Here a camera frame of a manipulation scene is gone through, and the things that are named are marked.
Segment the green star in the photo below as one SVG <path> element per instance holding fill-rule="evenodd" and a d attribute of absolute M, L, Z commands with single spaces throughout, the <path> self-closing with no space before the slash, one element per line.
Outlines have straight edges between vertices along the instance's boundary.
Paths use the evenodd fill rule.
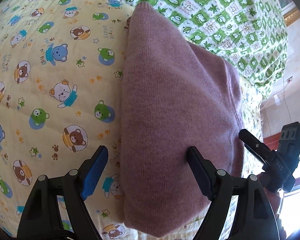
<path fill-rule="evenodd" d="M 210 47 L 212 46 L 211 43 L 208 43 L 207 41 L 203 44 L 205 49 L 210 49 Z"/>
<path fill-rule="evenodd" d="M 246 47 L 246 46 L 245 46 L 245 45 L 243 44 L 243 42 L 242 42 L 239 48 L 240 48 L 240 49 L 245 49 L 245 47 Z"/>
<path fill-rule="evenodd" d="M 253 17 L 253 16 L 255 16 L 257 14 L 257 12 L 254 11 L 253 8 L 250 8 L 249 14 Z"/>
<path fill-rule="evenodd" d="M 217 8 L 217 6 L 214 4 L 212 4 L 211 7 L 208 9 L 208 11 L 212 11 L 213 13 L 216 13 L 218 10 L 220 9 Z"/>

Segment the bed sheet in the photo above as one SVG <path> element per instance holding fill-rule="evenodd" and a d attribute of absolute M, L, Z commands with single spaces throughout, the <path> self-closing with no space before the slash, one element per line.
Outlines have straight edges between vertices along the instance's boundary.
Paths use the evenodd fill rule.
<path fill-rule="evenodd" d="M 155 239 L 125 227 L 123 192 L 113 189 L 120 185 L 120 87 L 132 12 L 114 0 L 0 5 L 0 226 L 9 235 L 17 234 L 38 176 L 63 176 L 105 145 L 109 162 L 85 201 L 96 228 L 103 239 Z M 246 128 L 258 136 L 262 95 L 243 76 L 240 83 Z M 257 167 L 245 152 L 243 176 Z M 64 200 L 58 201 L 64 228 L 72 230 Z M 236 201 L 221 239 L 229 234 Z M 162 239 L 192 239 L 205 212 Z M 117 235 L 110 233 L 114 228 Z"/>
<path fill-rule="evenodd" d="M 185 37 L 226 58 L 264 96 L 282 78 L 288 35 L 278 0 L 148 1 Z"/>

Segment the yellow bear-print sheet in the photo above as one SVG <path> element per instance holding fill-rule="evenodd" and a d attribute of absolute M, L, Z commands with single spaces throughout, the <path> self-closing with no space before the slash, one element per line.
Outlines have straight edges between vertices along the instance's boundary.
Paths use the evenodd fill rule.
<path fill-rule="evenodd" d="M 7 234 L 17 235 L 38 176 L 63 176 L 105 145 L 108 164 L 85 201 L 98 232 L 104 239 L 155 239 L 123 223 L 120 105 L 124 27 L 132 12 L 116 0 L 0 5 L 0 227 Z M 64 228 L 72 230 L 64 200 L 58 200 Z M 235 198 L 221 238 L 234 210 Z M 204 212 L 163 239 L 192 239 L 203 218 Z"/>

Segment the brown paw print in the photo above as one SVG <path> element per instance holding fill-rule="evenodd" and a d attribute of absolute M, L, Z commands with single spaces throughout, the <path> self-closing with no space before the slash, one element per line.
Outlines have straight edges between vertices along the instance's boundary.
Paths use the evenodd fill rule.
<path fill-rule="evenodd" d="M 58 145 L 54 145 L 54 146 L 52 146 L 52 149 L 54 149 L 54 151 L 57 152 L 59 150 L 59 146 Z"/>
<path fill-rule="evenodd" d="M 54 154 L 52 155 L 52 158 L 53 158 L 55 161 L 57 161 L 57 160 L 58 160 L 58 154 L 54 153 Z"/>

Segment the green and white checkered fabric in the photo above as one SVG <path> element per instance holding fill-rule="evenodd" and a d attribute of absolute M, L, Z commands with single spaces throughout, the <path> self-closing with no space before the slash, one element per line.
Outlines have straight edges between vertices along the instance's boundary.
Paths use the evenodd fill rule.
<path fill-rule="evenodd" d="M 266 98 L 284 74 L 288 35 L 278 0 L 147 1 L 193 43 L 232 63 Z"/>

